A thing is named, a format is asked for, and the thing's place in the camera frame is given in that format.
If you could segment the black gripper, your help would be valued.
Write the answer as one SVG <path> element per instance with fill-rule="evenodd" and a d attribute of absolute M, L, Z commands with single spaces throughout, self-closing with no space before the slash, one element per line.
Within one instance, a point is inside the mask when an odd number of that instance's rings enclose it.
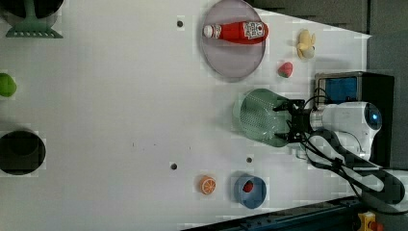
<path fill-rule="evenodd" d="M 312 131 L 310 122 L 311 109 L 305 108 L 304 100 L 290 100 L 273 109 L 275 112 L 288 111 L 291 115 L 290 132 L 275 133 L 274 136 L 291 143 L 302 141 Z"/>

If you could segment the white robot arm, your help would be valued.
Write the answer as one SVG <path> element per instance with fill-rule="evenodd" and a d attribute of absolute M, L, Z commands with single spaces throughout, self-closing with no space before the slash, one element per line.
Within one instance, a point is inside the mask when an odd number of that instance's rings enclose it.
<path fill-rule="evenodd" d="M 274 109 L 287 111 L 289 131 L 276 136 L 298 142 L 314 167 L 330 170 L 378 201 L 394 208 L 407 205 L 407 173 L 370 160 L 382 115 L 370 102 L 343 102 L 308 109 L 303 100 L 287 100 Z"/>

